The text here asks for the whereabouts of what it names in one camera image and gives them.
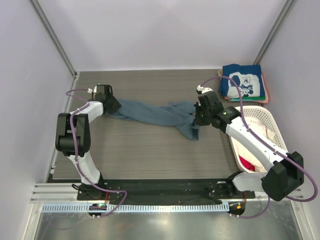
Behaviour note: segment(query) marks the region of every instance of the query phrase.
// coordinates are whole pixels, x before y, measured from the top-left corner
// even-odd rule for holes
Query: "blue towel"
[[[241,66],[230,64],[222,67],[222,75],[232,78],[240,87],[242,97],[265,97],[260,65]],[[230,99],[239,98],[235,85],[222,78],[218,90],[222,96]]]
[[[139,101],[118,99],[121,107],[112,118],[127,121],[139,121],[145,124],[176,127],[182,135],[190,140],[199,140],[199,126],[194,123],[192,115],[196,108],[192,102],[170,102],[165,106],[154,106]]]

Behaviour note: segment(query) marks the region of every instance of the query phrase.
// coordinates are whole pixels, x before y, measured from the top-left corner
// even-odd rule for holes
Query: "white wall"
[[[320,1],[296,1],[262,60],[272,112],[289,150],[320,186]],[[305,196],[313,193],[308,180]],[[320,229],[320,196],[307,204],[313,229]]]
[[[252,64],[285,0],[39,0],[77,71]]]
[[[27,0],[0,1],[0,235],[22,239],[72,76]]]

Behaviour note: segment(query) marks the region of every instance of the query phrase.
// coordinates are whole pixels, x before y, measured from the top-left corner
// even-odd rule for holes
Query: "blue-gray fabric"
[[[117,99],[121,107],[111,116],[127,121],[139,121],[145,124],[176,127],[190,140],[199,140],[199,126],[194,123],[196,108],[189,101],[170,102],[165,106]]]

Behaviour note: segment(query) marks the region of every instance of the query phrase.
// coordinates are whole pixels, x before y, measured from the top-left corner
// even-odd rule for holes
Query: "white laundry basket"
[[[281,133],[279,131],[279,128],[276,124],[276,121],[274,117],[272,116],[271,112],[269,112],[267,109],[265,109],[262,106],[243,106],[243,113],[244,117],[254,117],[261,121],[263,125],[265,125],[269,130],[275,133],[275,141],[276,145],[284,150],[287,150],[286,144],[281,136]],[[232,151],[236,160],[236,164],[238,165],[239,169],[242,171],[245,171],[247,173],[254,173],[253,171],[247,169],[240,161],[239,155],[235,150],[234,147],[234,139],[232,137],[230,138]]]

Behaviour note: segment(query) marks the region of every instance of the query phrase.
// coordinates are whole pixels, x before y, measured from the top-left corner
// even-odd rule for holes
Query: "red cloth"
[[[243,157],[239,156],[239,159],[240,159],[240,162],[242,163],[242,165],[243,165],[246,169],[248,169],[248,170],[250,170],[250,171],[253,171],[253,172],[256,171],[255,166],[253,166],[250,162],[248,162],[247,160],[245,160]]]

